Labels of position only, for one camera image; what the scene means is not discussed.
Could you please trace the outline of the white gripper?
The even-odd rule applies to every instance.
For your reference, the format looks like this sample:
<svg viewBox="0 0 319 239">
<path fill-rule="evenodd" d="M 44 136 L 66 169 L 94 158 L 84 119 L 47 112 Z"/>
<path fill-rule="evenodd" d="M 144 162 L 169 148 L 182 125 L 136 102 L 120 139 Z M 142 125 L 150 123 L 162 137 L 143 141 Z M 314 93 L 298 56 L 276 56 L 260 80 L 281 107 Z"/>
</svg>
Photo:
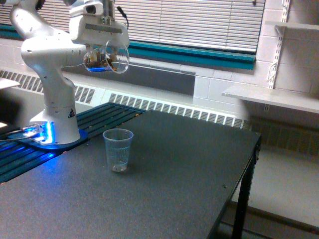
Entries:
<svg viewBox="0 0 319 239">
<path fill-rule="evenodd" d="M 112 41 L 117 47 L 130 44 L 127 26 L 116 20 L 113 0 L 72 0 L 69 10 L 69 49 Z"/>
</svg>

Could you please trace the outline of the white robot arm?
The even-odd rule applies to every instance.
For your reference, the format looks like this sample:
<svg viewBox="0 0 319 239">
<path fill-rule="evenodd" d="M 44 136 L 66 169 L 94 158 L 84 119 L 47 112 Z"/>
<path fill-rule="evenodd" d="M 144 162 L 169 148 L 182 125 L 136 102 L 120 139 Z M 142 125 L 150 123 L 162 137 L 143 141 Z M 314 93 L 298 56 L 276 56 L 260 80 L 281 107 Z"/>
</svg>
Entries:
<svg viewBox="0 0 319 239">
<path fill-rule="evenodd" d="M 4 0 L 10 5 L 10 20 L 23 38 L 21 56 L 40 78 L 44 109 L 30 120 L 41 132 L 27 137 L 42 145 L 64 145 L 78 141 L 74 83 L 63 76 L 65 67 L 84 65 L 89 72 L 122 74 L 129 67 L 128 26 L 115 18 L 112 0 L 67 0 L 69 31 L 46 21 L 41 0 Z"/>
</svg>

